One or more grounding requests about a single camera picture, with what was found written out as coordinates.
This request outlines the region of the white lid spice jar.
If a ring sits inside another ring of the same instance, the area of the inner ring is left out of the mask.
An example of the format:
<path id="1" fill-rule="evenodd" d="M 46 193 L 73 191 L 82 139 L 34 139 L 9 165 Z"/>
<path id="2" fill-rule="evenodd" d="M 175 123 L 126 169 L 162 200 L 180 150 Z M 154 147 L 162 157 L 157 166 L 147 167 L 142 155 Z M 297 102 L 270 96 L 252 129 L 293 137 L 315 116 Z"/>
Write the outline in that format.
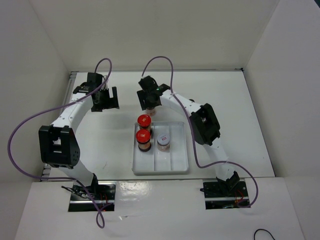
<path id="1" fill-rule="evenodd" d="M 168 133 L 161 133 L 157 136 L 157 148 L 162 151 L 168 151 L 170 148 L 170 135 Z"/>
<path id="2" fill-rule="evenodd" d="M 152 107 L 152 108 L 146 108 L 145 112 L 148 116 L 152 117 L 156 115 L 157 110 L 155 107 Z"/>

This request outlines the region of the red lid chili jar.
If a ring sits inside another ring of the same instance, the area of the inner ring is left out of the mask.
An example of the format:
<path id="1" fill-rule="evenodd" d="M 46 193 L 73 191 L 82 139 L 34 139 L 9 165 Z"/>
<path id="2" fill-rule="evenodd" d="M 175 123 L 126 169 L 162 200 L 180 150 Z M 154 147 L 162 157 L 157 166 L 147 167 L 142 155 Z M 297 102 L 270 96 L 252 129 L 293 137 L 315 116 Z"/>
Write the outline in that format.
<path id="1" fill-rule="evenodd" d="M 151 134 L 146 129 L 140 129 L 135 134 L 136 141 L 138 143 L 138 148 L 142 152 L 147 152 L 151 149 Z"/>
<path id="2" fill-rule="evenodd" d="M 140 130 L 146 130 L 152 134 L 152 119 L 147 114 L 142 114 L 137 118 L 137 123 Z"/>

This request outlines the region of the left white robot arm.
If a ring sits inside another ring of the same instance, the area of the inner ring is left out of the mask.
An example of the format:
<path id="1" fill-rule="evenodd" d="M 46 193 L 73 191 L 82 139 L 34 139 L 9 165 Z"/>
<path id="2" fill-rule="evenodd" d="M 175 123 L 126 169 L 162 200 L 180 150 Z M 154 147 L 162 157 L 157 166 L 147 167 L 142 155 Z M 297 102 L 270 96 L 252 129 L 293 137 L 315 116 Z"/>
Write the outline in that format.
<path id="1" fill-rule="evenodd" d="M 106 76 L 89 72 L 87 80 L 74 89 L 59 117 L 38 131 L 42 162 L 71 178 L 75 182 L 72 191 L 88 200 L 106 194 L 107 188 L 100 185 L 97 176 L 81 162 L 76 131 L 88 111 L 118 108 L 117 88 L 108 89 Z"/>

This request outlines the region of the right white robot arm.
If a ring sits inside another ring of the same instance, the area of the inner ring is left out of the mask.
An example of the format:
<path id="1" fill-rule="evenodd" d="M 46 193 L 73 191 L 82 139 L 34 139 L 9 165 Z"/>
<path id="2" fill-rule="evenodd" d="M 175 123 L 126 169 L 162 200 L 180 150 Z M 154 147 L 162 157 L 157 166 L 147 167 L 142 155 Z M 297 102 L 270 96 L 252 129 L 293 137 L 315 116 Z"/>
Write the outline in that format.
<path id="1" fill-rule="evenodd" d="M 191 126 L 192 140 L 200 145 L 208 145 L 219 162 L 227 160 L 220 142 L 220 123 L 209 103 L 198 104 L 175 92 L 166 84 L 158 85 L 151 76 L 142 77 L 138 82 L 141 90 L 137 96 L 142 110 L 151 110 L 158 106 L 168 107 L 177 113 L 186 115 Z"/>

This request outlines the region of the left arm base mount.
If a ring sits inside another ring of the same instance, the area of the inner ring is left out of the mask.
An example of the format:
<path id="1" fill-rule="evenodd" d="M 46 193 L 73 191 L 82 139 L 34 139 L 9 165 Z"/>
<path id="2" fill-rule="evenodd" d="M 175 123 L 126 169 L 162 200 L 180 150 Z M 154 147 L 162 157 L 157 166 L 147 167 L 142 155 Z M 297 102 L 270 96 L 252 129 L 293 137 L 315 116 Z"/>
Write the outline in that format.
<path id="1" fill-rule="evenodd" d="M 100 192 L 91 193 L 92 198 L 102 212 L 113 212 L 115 210 L 116 183 L 101 183 L 99 187 Z M 61 188 L 70 192 L 69 212 L 97 211 L 89 195 L 80 186 L 61 186 Z"/>

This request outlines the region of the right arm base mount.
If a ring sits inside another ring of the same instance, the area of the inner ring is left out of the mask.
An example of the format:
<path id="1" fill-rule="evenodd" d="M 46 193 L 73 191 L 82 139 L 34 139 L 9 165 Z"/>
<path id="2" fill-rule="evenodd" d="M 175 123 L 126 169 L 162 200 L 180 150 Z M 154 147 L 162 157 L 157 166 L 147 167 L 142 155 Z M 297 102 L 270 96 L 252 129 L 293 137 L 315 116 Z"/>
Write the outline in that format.
<path id="1" fill-rule="evenodd" d="M 230 193 L 222 193 L 217 180 L 205 180 L 200 191 L 206 210 L 237 209 L 251 203 L 244 180 L 240 180 Z"/>

